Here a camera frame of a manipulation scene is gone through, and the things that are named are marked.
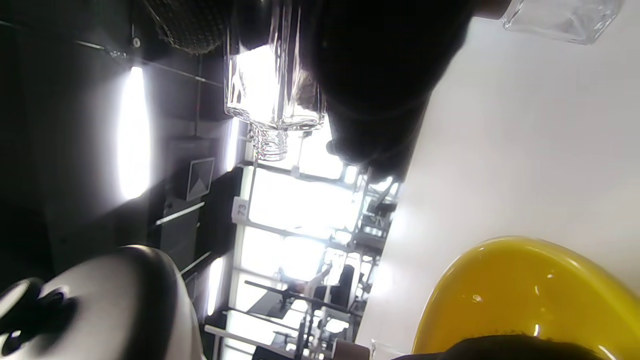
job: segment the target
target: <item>glass jar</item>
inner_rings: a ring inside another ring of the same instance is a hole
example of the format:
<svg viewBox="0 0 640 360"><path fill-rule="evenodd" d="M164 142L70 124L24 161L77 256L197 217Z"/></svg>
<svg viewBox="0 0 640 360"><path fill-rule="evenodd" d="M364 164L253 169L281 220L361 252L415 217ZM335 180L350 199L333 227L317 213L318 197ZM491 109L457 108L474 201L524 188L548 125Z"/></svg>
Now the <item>glass jar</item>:
<svg viewBox="0 0 640 360"><path fill-rule="evenodd" d="M619 10L620 0L512 0L502 24L507 30L593 44Z"/></svg>
<svg viewBox="0 0 640 360"><path fill-rule="evenodd" d="M255 39L243 39L246 24L238 14L243 10L246 6L234 10L225 44L225 112L252 125L258 160L280 161L287 153L286 132L320 128L326 105L300 62L299 7L292 0L273 0L268 29L250 32L267 32L266 44L258 41L253 49L246 45Z"/></svg>

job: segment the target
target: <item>fluorescent light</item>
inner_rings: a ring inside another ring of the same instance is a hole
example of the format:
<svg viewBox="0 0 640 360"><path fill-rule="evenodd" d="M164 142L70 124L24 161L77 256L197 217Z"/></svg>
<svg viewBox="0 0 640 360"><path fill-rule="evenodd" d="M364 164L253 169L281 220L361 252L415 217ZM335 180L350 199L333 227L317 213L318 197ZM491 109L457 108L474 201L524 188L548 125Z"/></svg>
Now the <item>fluorescent light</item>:
<svg viewBox="0 0 640 360"><path fill-rule="evenodd" d="M142 69L133 67L122 91L118 120L118 171L120 188L127 200L135 199L147 190L150 157L145 82Z"/></svg>
<svg viewBox="0 0 640 360"><path fill-rule="evenodd" d="M222 268L225 263L224 258L216 259L209 268L209 300L207 301L207 313L213 314L216 310L218 293L220 292L220 281L222 280Z"/></svg>
<svg viewBox="0 0 640 360"><path fill-rule="evenodd" d="M234 117L231 120L231 127L229 129L229 143L227 144L227 158L225 159L227 171L233 170L236 166L239 129L240 121Z"/></svg>

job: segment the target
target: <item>person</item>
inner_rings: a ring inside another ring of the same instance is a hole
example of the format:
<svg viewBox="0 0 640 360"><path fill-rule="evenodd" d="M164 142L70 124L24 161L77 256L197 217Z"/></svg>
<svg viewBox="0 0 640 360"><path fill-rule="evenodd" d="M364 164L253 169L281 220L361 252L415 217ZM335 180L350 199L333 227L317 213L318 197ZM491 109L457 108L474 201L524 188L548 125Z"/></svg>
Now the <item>person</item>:
<svg viewBox="0 0 640 360"><path fill-rule="evenodd" d="M316 288L322 284L322 281L329 275L332 268L333 265L329 264L322 272L309 281L302 281L288 277L282 268L278 269L278 276L282 282L286 283L287 290L312 299L314 298Z"/></svg>
<svg viewBox="0 0 640 360"><path fill-rule="evenodd" d="M327 286L323 285L322 282L324 278L329 275L332 268L333 265L329 264L326 269L324 269L321 273L317 274L313 279L309 281L301 281L288 277L284 274L284 271L282 271L282 269L279 269L278 274L280 276L280 280L286 283L286 290L303 295L304 297L308 297L310 299L318 299L324 301ZM331 304L348 307L354 273L355 268L353 266L345 265L345 267L342 269L342 273L340 273L338 283L331 287ZM314 310L319 308L320 306L313 306Z"/></svg>
<svg viewBox="0 0 640 360"><path fill-rule="evenodd" d="M573 343L544 340L523 334L465 339L440 354L415 354L395 360L602 360L593 351Z"/></svg>

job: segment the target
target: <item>dark ceiling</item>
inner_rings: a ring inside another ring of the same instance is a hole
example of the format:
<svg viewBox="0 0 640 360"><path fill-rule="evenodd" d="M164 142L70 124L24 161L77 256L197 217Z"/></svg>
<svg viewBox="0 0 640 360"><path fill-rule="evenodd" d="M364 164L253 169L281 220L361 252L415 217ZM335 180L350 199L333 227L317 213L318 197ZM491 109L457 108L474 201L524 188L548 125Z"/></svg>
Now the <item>dark ceiling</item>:
<svg viewBox="0 0 640 360"><path fill-rule="evenodd" d="M131 47L132 30L139 49ZM75 40L129 57L114 59ZM214 157L212 178L226 172L223 89L189 76L221 82L219 49L198 57L171 48L128 0L0 1L0 46L0 288L26 276L48 279L119 245L160 247L179 268L207 249L229 249L230 210L210 204L217 218L207 234L198 234L209 220L204 208L155 227L206 201L187 200L177 189L190 161ZM115 122L124 79L138 64L151 119L153 187L127 202L118 184ZM232 199L241 174L227 177L212 192ZM196 246L196 237L205 243Z"/></svg>

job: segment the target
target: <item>white table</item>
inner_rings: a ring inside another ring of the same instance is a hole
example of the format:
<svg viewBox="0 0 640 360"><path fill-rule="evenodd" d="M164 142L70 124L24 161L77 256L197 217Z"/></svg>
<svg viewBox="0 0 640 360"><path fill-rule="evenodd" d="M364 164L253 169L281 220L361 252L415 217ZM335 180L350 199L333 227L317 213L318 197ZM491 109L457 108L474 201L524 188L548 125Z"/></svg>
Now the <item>white table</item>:
<svg viewBox="0 0 640 360"><path fill-rule="evenodd" d="M409 352L445 269L524 235L640 293L640 1L590 46L475 19L436 89L357 343Z"/></svg>

